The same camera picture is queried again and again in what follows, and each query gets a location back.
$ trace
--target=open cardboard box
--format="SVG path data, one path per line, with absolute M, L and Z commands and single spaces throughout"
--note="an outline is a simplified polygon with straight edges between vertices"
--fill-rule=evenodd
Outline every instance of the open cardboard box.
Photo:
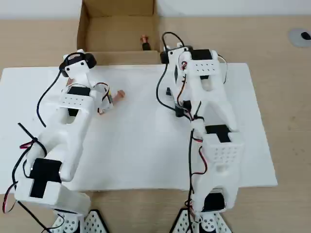
M 83 0 L 77 49 L 91 52 L 99 65 L 159 64 L 157 29 L 154 0 Z M 142 50 L 143 34 L 151 51 Z

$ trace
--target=white foam board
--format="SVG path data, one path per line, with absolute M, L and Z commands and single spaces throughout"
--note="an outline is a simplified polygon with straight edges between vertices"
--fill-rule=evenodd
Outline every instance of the white foam board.
M 190 124 L 156 100 L 156 84 L 163 65 L 98 66 L 92 69 L 99 81 L 115 92 L 126 92 L 124 101 L 109 113 L 93 118 L 84 141 L 84 151 L 74 179 L 64 183 L 73 190 L 114 190 L 172 188 L 187 190 Z M 56 67 L 7 68 L 0 80 L 0 193 L 12 183 L 11 171 L 22 153 L 19 145 L 29 137 L 19 128 L 21 122 L 33 135 L 43 130 L 36 117 L 36 103 L 58 73 Z M 61 76 L 48 93 L 57 95 L 67 80 Z M 163 79 L 160 98 L 165 95 L 168 77 Z M 246 148 L 242 161 L 241 187 L 277 185 L 265 131 L 247 64 L 229 64 L 225 84 Z M 40 108 L 48 121 L 51 106 Z M 203 165 L 193 145 L 193 170 Z M 49 155 L 58 158 L 57 154 Z M 19 167 L 17 176 L 22 175 Z

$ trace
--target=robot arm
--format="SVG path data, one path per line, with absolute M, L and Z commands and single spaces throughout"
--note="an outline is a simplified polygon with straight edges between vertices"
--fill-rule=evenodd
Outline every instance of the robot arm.
M 60 72 L 73 83 L 63 90 L 59 98 L 50 101 L 55 112 L 38 137 L 47 155 L 39 144 L 33 144 L 27 154 L 27 177 L 18 182 L 16 200 L 77 216 L 88 214 L 90 198 L 68 190 L 62 182 L 70 182 L 75 175 L 94 114 L 103 113 L 113 106 L 109 86 L 92 79 L 90 69 L 95 65 L 93 55 L 85 54 L 83 50 L 66 56 L 60 65 Z
M 190 116 L 208 164 L 204 174 L 191 176 L 192 210 L 196 216 L 225 211 L 234 206 L 236 199 L 244 142 L 226 96 L 218 54 L 180 43 L 175 49 L 165 50 L 161 58 L 168 65 L 166 76 L 170 79 L 176 116 Z M 210 122 L 210 111 L 217 121 Z

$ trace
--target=wooden table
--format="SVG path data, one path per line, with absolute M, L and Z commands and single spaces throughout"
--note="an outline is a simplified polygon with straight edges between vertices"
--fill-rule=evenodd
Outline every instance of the wooden table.
M 75 50 L 76 21 L 0 21 L 0 66 L 58 66 Z M 311 219 L 311 49 L 293 47 L 288 31 L 311 31 L 311 17 L 162 18 L 195 48 L 215 49 L 229 62 L 247 62 L 279 186 L 240 189 L 224 213 L 236 233 L 307 232 Z M 186 192 L 129 190 L 88 193 L 111 232 L 168 233 Z M 47 225 L 51 210 L 31 206 Z M 40 232 L 21 208 L 0 216 L 1 232 Z

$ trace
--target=metal grommet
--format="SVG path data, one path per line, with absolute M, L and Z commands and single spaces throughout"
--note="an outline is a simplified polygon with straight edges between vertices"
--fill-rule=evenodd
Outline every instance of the metal grommet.
M 288 32 L 288 38 L 295 47 L 311 47 L 311 32 L 302 28 L 294 28 Z

